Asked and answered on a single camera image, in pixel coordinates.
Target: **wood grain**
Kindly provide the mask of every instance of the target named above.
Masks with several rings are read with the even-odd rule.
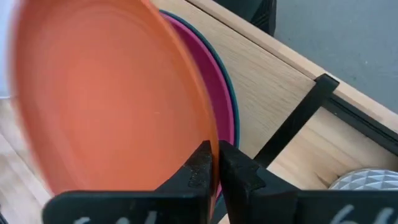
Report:
[[[1,100],[0,205],[9,223],[41,223],[41,209],[51,194],[37,171],[11,102]]]
[[[238,99],[240,148],[254,157],[315,83],[184,0],[152,2],[191,23],[224,61]]]
[[[217,18],[228,27],[232,28],[241,35],[247,37],[249,40],[256,43],[258,46],[267,50],[268,52],[275,55],[278,59],[283,60],[294,69],[300,71],[312,80],[328,73],[325,69],[321,68],[317,64],[311,62],[307,58],[298,54],[288,46],[275,40],[270,35],[261,31],[252,24],[241,19],[237,15],[223,8],[219,4],[212,0],[187,0],[194,4],[196,7],[207,12],[209,15]],[[357,107],[368,116],[372,117],[376,121],[380,122],[384,126],[398,133],[398,115],[387,109],[385,106],[372,100],[370,97],[361,93],[357,89],[353,88],[349,84],[333,76],[340,82],[340,85],[335,90],[335,94]]]

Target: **white textured object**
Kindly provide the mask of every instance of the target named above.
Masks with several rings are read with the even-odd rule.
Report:
[[[361,169],[336,180],[330,190],[398,190],[398,172],[384,169]]]

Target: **orange disc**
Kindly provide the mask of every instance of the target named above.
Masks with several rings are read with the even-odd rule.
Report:
[[[19,109],[54,193],[154,190],[204,140],[217,174],[203,80],[151,3],[27,1],[16,31]]]

